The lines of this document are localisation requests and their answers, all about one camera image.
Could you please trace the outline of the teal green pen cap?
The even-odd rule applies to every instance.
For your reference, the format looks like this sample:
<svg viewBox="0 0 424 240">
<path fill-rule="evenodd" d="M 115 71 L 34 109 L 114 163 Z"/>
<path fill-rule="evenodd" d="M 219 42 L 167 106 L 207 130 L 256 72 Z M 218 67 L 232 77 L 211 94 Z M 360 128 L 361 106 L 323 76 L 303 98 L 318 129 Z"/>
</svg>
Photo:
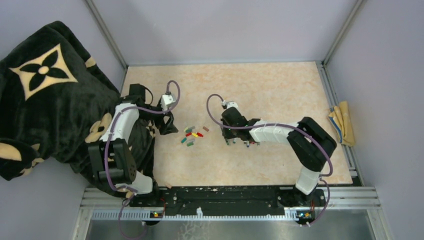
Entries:
<svg viewBox="0 0 424 240">
<path fill-rule="evenodd" d="M 195 126 L 189 127 L 189 128 L 186 130 L 186 132 L 187 132 L 187 133 L 188 133 L 188 132 L 192 132 L 195 128 L 196 128 Z"/>
</svg>

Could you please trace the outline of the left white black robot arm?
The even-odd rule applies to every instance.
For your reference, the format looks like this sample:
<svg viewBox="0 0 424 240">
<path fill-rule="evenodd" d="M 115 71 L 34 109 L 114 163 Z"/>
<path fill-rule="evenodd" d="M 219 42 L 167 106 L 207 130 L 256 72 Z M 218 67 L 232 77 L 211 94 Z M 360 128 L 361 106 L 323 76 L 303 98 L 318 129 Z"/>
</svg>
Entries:
<svg viewBox="0 0 424 240">
<path fill-rule="evenodd" d="M 93 142 L 88 143 L 88 153 L 94 182 L 114 192 L 126 190 L 149 207 L 160 202 L 155 181 L 138 171 L 136 158 L 130 150 L 130 136 L 138 120 L 151 120 L 161 135 L 177 133 L 172 110 L 180 101 L 179 84 L 170 80 L 158 104 L 146 103 L 149 89 L 141 84 L 131 84 L 127 96 L 115 106 L 113 116 L 106 116 L 106 125 Z"/>
</svg>

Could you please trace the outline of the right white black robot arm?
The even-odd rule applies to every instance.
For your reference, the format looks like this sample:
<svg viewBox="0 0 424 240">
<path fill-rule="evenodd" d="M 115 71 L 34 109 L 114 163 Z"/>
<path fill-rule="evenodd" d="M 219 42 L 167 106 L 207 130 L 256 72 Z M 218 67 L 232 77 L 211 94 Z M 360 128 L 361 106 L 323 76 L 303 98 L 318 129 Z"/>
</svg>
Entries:
<svg viewBox="0 0 424 240">
<path fill-rule="evenodd" d="M 336 141 L 313 118 L 304 117 L 295 124 L 247 120 L 236 106 L 226 106 L 221 122 L 226 141 L 240 139 L 246 145 L 270 142 L 291 146 L 302 168 L 291 192 L 282 196 L 283 204 L 307 206 L 313 200 L 321 172 L 337 148 Z"/>
</svg>

